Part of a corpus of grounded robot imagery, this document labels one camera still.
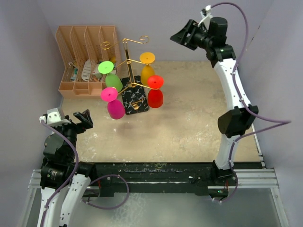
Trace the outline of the yellow plastic wine glass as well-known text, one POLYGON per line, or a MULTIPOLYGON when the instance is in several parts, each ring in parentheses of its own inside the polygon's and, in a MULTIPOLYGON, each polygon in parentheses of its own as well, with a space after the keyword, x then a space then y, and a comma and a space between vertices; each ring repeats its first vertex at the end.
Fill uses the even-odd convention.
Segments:
POLYGON ((155 60, 156 57, 151 52, 144 52, 140 55, 140 62, 145 64, 141 71, 141 83, 145 86, 148 86, 148 78, 152 75, 155 75, 155 71, 151 66, 155 62, 155 60))

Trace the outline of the red plastic wine glass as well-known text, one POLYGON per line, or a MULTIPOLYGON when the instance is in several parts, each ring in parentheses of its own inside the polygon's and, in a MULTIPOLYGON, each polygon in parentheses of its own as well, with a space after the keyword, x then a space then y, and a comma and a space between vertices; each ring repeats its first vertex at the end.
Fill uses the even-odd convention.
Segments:
POLYGON ((148 105, 151 108, 159 108, 163 105, 164 98, 161 91, 161 87, 164 84, 164 80, 159 75, 152 75, 147 80, 150 91, 148 93, 148 105))

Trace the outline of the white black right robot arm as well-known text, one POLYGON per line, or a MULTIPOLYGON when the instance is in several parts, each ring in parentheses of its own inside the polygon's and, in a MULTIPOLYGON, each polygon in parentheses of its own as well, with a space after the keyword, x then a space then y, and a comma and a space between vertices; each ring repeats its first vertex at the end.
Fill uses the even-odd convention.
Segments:
POLYGON ((205 19, 202 23, 191 19, 170 38, 190 50, 204 49, 223 88, 227 111, 217 120, 222 136, 210 174, 211 181, 216 185, 234 177, 233 152, 258 114, 258 107, 250 103, 241 84, 234 49, 226 43, 227 28, 228 22, 222 17, 205 19))

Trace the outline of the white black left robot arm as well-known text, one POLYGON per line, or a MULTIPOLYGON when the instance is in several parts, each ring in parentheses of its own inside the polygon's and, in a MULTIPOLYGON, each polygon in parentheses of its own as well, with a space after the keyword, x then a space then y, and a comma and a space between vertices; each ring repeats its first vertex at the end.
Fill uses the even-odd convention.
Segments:
POLYGON ((40 172, 39 227, 70 227, 86 188, 98 178, 95 164, 80 162, 75 149, 77 136, 93 128, 90 112, 73 115, 79 123, 74 123, 59 107, 39 118, 52 131, 45 139, 40 172))

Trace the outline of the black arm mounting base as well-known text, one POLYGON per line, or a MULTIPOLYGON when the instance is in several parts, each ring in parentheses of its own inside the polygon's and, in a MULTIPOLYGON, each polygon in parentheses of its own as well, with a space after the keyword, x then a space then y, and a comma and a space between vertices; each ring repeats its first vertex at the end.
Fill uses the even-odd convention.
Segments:
POLYGON ((98 162, 96 169, 90 188, 99 189, 101 197, 123 192, 204 196, 212 187, 225 196, 227 188, 236 185, 234 173, 219 171, 212 162, 98 162))

